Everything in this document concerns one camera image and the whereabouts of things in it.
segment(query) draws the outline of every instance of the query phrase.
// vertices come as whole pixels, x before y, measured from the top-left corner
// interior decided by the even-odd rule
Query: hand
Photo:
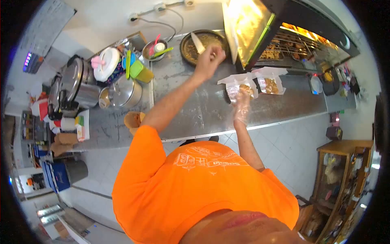
[[[240,88],[236,99],[237,103],[235,105],[233,125],[236,127],[236,125],[243,123],[246,126],[248,124],[247,117],[250,108],[250,94],[244,88]]]
[[[199,55],[194,76],[202,82],[210,79],[218,65],[226,58],[225,51],[218,45],[209,45],[206,50]]]

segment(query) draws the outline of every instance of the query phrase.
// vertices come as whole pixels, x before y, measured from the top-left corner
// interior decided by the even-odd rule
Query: person
[[[246,129],[249,95],[237,95],[239,155],[215,141],[165,155],[164,130],[225,59],[219,46],[199,56],[193,75],[145,116],[112,191],[118,223],[135,243],[306,243],[292,228],[297,199],[266,169]]]

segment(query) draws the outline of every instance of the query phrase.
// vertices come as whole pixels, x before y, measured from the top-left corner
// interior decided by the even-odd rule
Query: food display case
[[[331,76],[360,53],[352,34],[317,0],[230,0],[223,14],[240,73],[270,66]]]

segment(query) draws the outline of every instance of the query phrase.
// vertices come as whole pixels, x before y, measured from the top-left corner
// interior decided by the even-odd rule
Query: gloved hand
[[[242,122],[247,126],[250,95],[244,88],[240,88],[239,93],[236,95],[236,99],[237,103],[234,108],[233,123]]]

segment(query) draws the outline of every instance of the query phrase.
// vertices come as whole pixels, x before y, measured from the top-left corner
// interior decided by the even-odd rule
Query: round metal tray
[[[195,35],[198,36],[203,46],[207,48],[210,44],[217,44],[222,47],[225,51],[226,56],[228,56],[229,45],[226,41],[226,38],[221,36],[215,31],[212,30],[195,30],[193,31]],[[186,62],[196,66],[198,62],[198,52],[196,50],[195,44],[192,41],[191,33],[188,33],[180,42],[180,54]]]

